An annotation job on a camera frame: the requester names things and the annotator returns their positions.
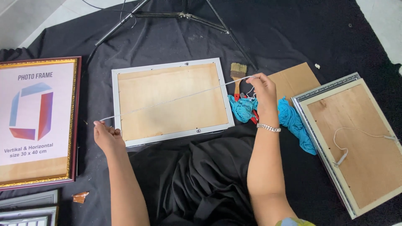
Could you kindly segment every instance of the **metal tripod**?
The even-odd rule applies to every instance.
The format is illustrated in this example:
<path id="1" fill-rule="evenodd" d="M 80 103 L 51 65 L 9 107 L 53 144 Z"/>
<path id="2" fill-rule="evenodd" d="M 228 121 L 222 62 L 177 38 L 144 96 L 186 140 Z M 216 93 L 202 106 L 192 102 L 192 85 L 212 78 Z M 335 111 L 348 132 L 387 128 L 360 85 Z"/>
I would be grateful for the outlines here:
<path id="1" fill-rule="evenodd" d="M 247 55 L 244 48 L 240 45 L 237 38 L 234 36 L 232 30 L 225 25 L 222 18 L 218 15 L 218 12 L 216 12 L 216 9 L 213 7 L 210 0 L 206 0 L 206 1 L 207 1 L 208 5 L 211 7 L 212 11 L 215 13 L 216 17 L 221 22 L 221 25 L 215 24 L 213 22 L 210 22 L 210 21 L 200 18 L 198 16 L 189 14 L 188 13 L 188 0 L 182 0 L 182 9 L 183 9 L 182 12 L 161 12 L 161 13 L 144 12 L 144 11 L 138 12 L 138 10 L 141 9 L 149 1 L 150 0 L 142 0 L 133 10 L 131 10 L 131 13 L 127 14 L 120 22 L 118 22 L 112 29 L 110 29 L 95 44 L 95 46 L 98 47 L 102 42 L 104 42 L 107 38 L 109 38 L 109 36 L 111 34 L 113 34 L 119 27 L 121 27 L 125 22 L 127 22 L 131 17 L 133 17 L 133 15 L 135 15 L 135 17 L 137 17 L 137 18 L 185 18 L 185 19 L 189 19 L 191 21 L 196 21 L 196 22 L 202 23 L 206 26 L 212 27 L 214 29 L 222 31 L 225 34 L 228 34 L 232 38 L 232 40 L 236 44 L 236 46 L 240 49 L 241 53 L 246 58 L 246 60 L 249 62 L 249 64 L 254 68 L 255 71 L 258 70 L 258 68 L 255 66 L 255 64 L 251 61 L 250 57 Z"/>

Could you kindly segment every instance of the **gold ornamental border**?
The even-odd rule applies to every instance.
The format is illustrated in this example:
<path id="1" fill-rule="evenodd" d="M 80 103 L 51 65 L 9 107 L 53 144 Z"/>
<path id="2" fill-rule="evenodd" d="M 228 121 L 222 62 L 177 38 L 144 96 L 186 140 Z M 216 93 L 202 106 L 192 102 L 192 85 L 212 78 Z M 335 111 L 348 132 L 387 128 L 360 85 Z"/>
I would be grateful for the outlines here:
<path id="1" fill-rule="evenodd" d="M 46 64 L 65 64 L 65 63 L 74 63 L 74 72 L 73 72 L 73 89 L 72 89 L 72 97 L 71 97 L 71 112 L 70 112 L 70 131 L 68 135 L 68 152 L 67 152 L 67 172 L 65 176 L 62 177 L 51 177 L 51 178 L 41 178 L 41 179 L 33 179 L 30 181 L 23 182 L 14 182 L 14 183 L 6 183 L 0 184 L 0 187 L 11 187 L 18 185 L 27 185 L 27 184 L 35 184 L 35 183 L 43 183 L 49 181 L 59 181 L 64 179 L 70 179 L 70 167 L 71 167 L 71 148 L 72 148 L 72 133 L 73 133 L 73 118 L 74 118 L 74 107 L 75 107 L 75 91 L 76 91 L 76 78 L 77 78 L 77 63 L 78 58 L 65 58 L 65 59 L 54 59 L 54 60 L 32 60 L 32 61 L 24 61 L 24 62 L 8 62 L 8 63 L 0 63 L 0 69 L 2 68 L 11 68 L 11 67 L 19 67 L 19 66 L 35 66 L 35 65 L 46 65 Z"/>

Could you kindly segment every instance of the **sleeve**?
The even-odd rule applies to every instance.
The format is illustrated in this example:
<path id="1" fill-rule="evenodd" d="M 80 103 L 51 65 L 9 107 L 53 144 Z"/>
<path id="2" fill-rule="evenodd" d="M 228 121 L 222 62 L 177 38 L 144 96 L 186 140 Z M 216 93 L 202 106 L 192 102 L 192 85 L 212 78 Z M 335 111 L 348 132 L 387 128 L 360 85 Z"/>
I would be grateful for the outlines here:
<path id="1" fill-rule="evenodd" d="M 315 226 L 315 225 L 302 219 L 285 218 L 276 223 L 275 226 Z"/>

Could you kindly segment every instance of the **brush bristles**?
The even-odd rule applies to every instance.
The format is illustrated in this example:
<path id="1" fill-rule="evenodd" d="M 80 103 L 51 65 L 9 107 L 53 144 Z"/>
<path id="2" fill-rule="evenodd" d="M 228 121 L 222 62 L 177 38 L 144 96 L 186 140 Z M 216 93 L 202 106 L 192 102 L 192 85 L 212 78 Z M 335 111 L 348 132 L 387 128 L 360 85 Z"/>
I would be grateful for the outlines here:
<path id="1" fill-rule="evenodd" d="M 246 73 L 247 72 L 247 65 L 243 65 L 243 64 L 239 64 L 239 63 L 232 63 L 230 65 L 230 70 L 235 71 L 235 72 Z"/>

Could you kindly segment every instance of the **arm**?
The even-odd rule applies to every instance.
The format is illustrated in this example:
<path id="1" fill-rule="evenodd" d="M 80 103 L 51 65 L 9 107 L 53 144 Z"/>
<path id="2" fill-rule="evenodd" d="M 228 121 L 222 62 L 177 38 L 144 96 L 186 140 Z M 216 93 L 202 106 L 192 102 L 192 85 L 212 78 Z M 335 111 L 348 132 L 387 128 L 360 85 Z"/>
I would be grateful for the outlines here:
<path id="1" fill-rule="evenodd" d="M 250 78 L 258 98 L 260 123 L 278 128 L 275 83 L 259 73 Z M 296 218 L 285 194 L 279 133 L 258 128 L 248 165 L 247 187 L 254 216 L 259 226 L 274 226 L 287 217 Z"/>
<path id="2" fill-rule="evenodd" d="M 95 121 L 95 142 L 107 158 L 111 191 L 111 216 L 114 226 L 150 225 L 144 196 L 119 129 L 105 126 L 105 122 Z"/>

